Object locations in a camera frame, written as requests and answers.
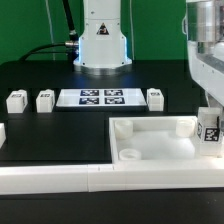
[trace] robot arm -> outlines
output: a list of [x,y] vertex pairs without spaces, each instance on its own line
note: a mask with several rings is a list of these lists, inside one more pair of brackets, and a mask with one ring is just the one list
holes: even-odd
[[187,0],[186,24],[191,76],[223,107],[224,1]]
[[114,75],[129,69],[126,37],[121,32],[121,0],[83,0],[85,30],[79,39],[74,69],[92,75]]

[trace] black table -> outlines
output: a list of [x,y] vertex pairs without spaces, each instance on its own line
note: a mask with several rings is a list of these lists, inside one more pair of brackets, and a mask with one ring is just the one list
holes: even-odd
[[[144,95],[148,88],[159,88],[165,96],[165,109],[164,112],[124,109],[36,113],[35,100],[40,90],[53,89],[57,98],[61,89],[68,88],[141,88]],[[22,115],[9,115],[5,100],[12,90],[18,89],[27,90],[29,106]],[[109,117],[196,115],[199,106],[205,106],[203,90],[192,82],[186,61],[138,61],[130,72],[102,78],[75,73],[64,61],[8,62],[0,66],[0,122],[5,123],[8,137],[0,152],[0,164],[109,163]],[[98,131],[86,131],[91,127]],[[45,130],[41,132],[46,138],[42,143],[38,137],[40,130]],[[72,133],[78,137],[71,140]],[[92,138],[89,142],[95,147],[96,154],[88,151],[83,135]],[[33,142],[39,142],[39,145],[30,147]],[[71,145],[80,144],[82,147],[75,152],[69,150]],[[53,154],[55,145],[58,151]],[[62,158],[60,150],[64,145],[68,150]],[[221,224],[223,207],[222,188],[11,195],[0,196],[0,222]]]

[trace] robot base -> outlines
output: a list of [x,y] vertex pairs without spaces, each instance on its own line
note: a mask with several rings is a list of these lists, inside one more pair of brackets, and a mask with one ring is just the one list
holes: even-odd
[[115,68],[91,68],[83,65],[74,64],[74,71],[95,76],[118,75],[122,72],[129,72],[131,70],[132,70],[132,63],[125,64]]

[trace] small white cube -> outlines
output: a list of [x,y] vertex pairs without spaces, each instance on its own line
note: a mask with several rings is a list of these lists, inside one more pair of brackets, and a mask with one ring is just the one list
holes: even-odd
[[163,111],[164,97],[160,89],[147,90],[147,104],[150,111]]
[[6,100],[8,113],[23,113],[27,103],[27,92],[25,90],[12,91]]
[[197,136],[200,142],[200,155],[220,156],[222,153],[223,132],[217,125],[222,116],[220,108],[200,107],[198,110]]
[[6,136],[5,136],[5,126],[4,124],[0,124],[0,149],[5,142]]
[[40,91],[37,99],[37,112],[38,113],[51,113],[55,104],[54,91],[47,89],[45,91]]

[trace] green wall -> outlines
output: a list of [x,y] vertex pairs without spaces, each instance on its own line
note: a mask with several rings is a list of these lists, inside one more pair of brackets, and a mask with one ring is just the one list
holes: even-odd
[[[55,42],[68,40],[68,27],[62,1],[49,0]],[[83,30],[82,0],[70,0],[73,19],[79,34]],[[50,43],[45,0],[0,1],[0,64],[17,60],[32,48]],[[128,38],[131,55],[129,0],[122,0],[122,32]],[[185,59],[186,37],[181,31],[185,0],[133,0],[135,59]],[[32,56],[30,59],[52,59]]]

